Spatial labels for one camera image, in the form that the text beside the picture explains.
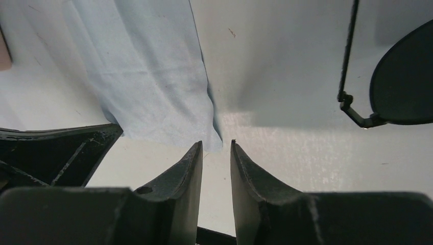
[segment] folded cloth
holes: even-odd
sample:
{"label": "folded cloth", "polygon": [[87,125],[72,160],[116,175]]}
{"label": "folded cloth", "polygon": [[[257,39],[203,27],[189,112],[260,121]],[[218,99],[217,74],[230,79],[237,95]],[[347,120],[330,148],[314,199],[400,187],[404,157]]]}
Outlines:
{"label": "folded cloth", "polygon": [[189,0],[69,0],[63,14],[88,82],[126,137],[221,149]]}

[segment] cloth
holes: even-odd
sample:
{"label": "cloth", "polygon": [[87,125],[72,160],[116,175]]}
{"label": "cloth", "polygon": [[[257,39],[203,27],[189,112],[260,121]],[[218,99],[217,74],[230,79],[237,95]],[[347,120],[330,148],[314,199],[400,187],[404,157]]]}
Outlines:
{"label": "cloth", "polygon": [[189,0],[70,0],[63,14],[104,114],[125,136],[221,149]]}

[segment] gray cloth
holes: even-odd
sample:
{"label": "gray cloth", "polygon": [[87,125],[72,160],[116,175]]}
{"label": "gray cloth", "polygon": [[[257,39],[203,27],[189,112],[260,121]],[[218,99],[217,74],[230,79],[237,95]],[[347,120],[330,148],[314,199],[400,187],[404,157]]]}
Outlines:
{"label": "gray cloth", "polygon": [[125,136],[221,149],[189,0],[71,0],[63,13],[88,82]]}

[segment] pink object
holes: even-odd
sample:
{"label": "pink object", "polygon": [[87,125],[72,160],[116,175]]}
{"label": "pink object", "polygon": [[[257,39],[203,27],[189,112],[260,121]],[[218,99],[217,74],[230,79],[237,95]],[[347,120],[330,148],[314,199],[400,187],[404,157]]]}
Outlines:
{"label": "pink object", "polygon": [[11,57],[9,56],[2,32],[0,32],[0,71],[8,70],[12,66]]}

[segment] beige box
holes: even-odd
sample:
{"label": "beige box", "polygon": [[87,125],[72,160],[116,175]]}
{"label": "beige box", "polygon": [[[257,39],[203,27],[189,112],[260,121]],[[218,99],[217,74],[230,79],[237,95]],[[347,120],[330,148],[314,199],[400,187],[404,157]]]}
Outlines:
{"label": "beige box", "polygon": [[0,31],[0,71],[10,69],[12,66],[11,57],[9,57],[8,49],[6,48],[5,40]]}

